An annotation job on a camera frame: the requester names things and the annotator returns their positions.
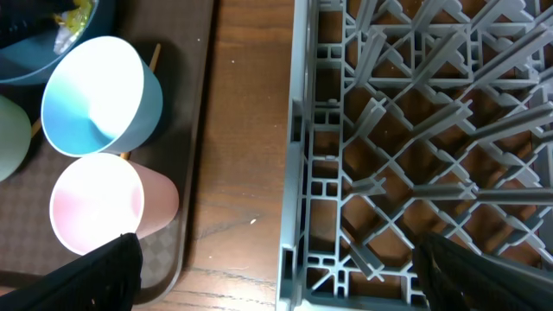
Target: plastic cup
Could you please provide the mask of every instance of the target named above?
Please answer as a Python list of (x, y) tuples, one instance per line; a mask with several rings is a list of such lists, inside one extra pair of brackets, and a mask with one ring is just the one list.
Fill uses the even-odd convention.
[(168, 225), (179, 206), (166, 176), (116, 155), (96, 154), (71, 164), (54, 186), (50, 222), (70, 251), (84, 255), (135, 232), (144, 238)]
[(86, 41), (55, 68), (42, 98), (46, 138), (66, 156), (129, 152), (162, 115), (162, 88), (126, 41)]
[(27, 113), (0, 95), (0, 181), (21, 165), (31, 143), (31, 123)]

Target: plastic dish rack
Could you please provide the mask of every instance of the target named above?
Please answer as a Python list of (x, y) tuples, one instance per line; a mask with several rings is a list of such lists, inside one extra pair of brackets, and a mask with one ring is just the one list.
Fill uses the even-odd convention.
[(427, 308), (425, 231), (550, 269), (552, 24), (543, 0), (296, 0), (276, 309)]

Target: black object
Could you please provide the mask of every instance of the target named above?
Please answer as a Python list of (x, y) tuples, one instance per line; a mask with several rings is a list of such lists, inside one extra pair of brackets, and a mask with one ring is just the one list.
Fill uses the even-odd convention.
[(532, 267), (486, 259), (448, 239), (426, 234), (413, 250), (413, 265), (434, 311), (551, 310), (553, 290)]
[(0, 310), (131, 310), (140, 290), (142, 261), (137, 235), (127, 233), (0, 297)]
[(0, 0), (0, 48), (56, 29), (54, 14), (74, 9), (73, 0)]

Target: yellow item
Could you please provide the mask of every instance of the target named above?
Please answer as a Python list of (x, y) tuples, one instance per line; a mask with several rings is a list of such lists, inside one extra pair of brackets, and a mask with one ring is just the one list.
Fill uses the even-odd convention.
[(92, 0), (73, 0), (78, 6), (76, 10), (65, 13), (65, 18), (56, 16), (56, 21), (65, 26), (73, 34), (78, 34), (87, 24), (90, 14), (92, 13)]

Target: blue cup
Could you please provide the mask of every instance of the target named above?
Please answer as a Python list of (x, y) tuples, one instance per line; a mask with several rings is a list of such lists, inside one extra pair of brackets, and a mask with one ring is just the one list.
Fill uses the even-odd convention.
[(143, 144), (162, 114), (162, 88), (126, 41), (84, 42), (52, 73), (42, 98), (46, 138), (66, 156), (124, 153)]

